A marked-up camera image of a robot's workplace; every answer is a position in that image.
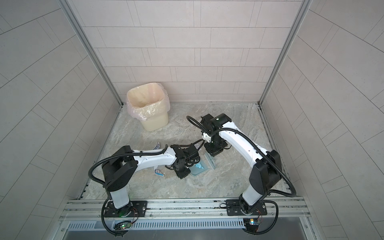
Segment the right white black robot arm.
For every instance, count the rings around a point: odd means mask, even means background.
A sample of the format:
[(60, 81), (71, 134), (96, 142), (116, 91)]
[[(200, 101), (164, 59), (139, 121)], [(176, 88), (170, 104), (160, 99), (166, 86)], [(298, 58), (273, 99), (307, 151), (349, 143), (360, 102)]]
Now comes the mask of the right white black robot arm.
[(252, 168), (250, 185), (239, 197), (240, 209), (245, 214), (253, 213), (257, 204), (269, 194), (290, 198), (297, 196), (295, 187), (282, 171), (279, 153), (267, 151), (254, 143), (226, 114), (217, 117), (208, 114), (201, 121), (187, 116), (187, 120), (202, 131), (206, 151), (211, 156), (221, 153), (229, 143), (249, 163)]

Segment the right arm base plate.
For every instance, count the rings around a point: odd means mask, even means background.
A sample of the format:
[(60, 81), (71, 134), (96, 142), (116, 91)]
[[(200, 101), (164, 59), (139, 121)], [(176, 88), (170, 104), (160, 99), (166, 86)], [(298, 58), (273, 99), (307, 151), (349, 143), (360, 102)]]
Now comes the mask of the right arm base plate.
[(225, 207), (228, 216), (266, 216), (268, 214), (265, 203), (261, 201), (249, 206), (240, 200), (226, 200)]

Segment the grey-green plastic dustpan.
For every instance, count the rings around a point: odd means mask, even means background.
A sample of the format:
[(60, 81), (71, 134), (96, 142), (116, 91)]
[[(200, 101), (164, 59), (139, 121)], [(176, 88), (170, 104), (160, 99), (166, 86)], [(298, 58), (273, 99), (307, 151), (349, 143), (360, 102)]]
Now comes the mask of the grey-green plastic dustpan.
[(199, 163), (202, 165), (203, 169), (196, 168), (195, 164), (194, 164), (192, 167), (189, 168), (191, 171), (191, 175), (197, 176), (197, 175), (209, 170), (209, 167), (206, 165), (206, 163), (204, 161), (200, 160)]

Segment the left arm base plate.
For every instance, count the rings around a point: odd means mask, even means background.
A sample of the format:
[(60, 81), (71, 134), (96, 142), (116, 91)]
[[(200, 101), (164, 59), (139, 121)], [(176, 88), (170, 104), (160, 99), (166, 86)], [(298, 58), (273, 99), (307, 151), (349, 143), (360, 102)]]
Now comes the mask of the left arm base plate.
[(107, 218), (141, 218), (147, 210), (147, 201), (131, 201), (127, 206), (116, 209), (112, 201), (104, 206), (104, 216)]

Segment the cyan paper scrap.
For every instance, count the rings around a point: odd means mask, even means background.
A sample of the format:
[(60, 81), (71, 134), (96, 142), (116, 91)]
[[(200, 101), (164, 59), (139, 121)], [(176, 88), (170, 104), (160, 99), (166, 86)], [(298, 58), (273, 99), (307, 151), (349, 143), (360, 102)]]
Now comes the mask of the cyan paper scrap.
[(199, 168), (199, 169), (203, 169), (203, 167), (202, 167), (202, 165), (201, 165), (200, 163), (195, 164), (195, 167), (196, 167), (196, 168)]

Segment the grey-green hand brush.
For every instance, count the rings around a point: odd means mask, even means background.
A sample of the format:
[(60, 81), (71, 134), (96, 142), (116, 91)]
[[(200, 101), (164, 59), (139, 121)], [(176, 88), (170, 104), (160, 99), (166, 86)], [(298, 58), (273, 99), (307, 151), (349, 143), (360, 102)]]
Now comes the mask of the grey-green hand brush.
[(215, 170), (216, 164), (215, 164), (214, 158), (209, 153), (205, 153), (205, 157), (207, 158), (208, 162), (210, 163), (212, 169)]

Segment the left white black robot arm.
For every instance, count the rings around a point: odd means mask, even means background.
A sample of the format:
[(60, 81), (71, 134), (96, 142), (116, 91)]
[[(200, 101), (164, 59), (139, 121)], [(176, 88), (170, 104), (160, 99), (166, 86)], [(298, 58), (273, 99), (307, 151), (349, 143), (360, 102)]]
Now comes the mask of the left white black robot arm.
[[(136, 209), (126, 191), (126, 185), (134, 173), (147, 169), (165, 166), (175, 171), (179, 179), (191, 173), (190, 167), (201, 160), (199, 150), (205, 140), (200, 139), (189, 145), (165, 145), (162, 150), (137, 151), (130, 146), (121, 147), (114, 155), (95, 163), (88, 171), (89, 178), (101, 184), (107, 192), (101, 211), (101, 220), (107, 232), (113, 236), (123, 237), (129, 228), (138, 220), (139, 210)], [(134, 212), (132, 221), (122, 221), (110, 229), (105, 221), (105, 212), (109, 203), (116, 210), (128, 207)]]

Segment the beige trash bin with bag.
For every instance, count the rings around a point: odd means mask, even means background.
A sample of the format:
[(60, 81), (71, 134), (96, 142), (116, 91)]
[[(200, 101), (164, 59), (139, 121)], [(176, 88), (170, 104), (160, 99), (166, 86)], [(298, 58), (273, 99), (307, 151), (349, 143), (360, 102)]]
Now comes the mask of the beige trash bin with bag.
[(129, 115), (139, 120), (146, 131), (158, 130), (169, 123), (170, 100), (160, 83), (132, 88), (126, 98)]

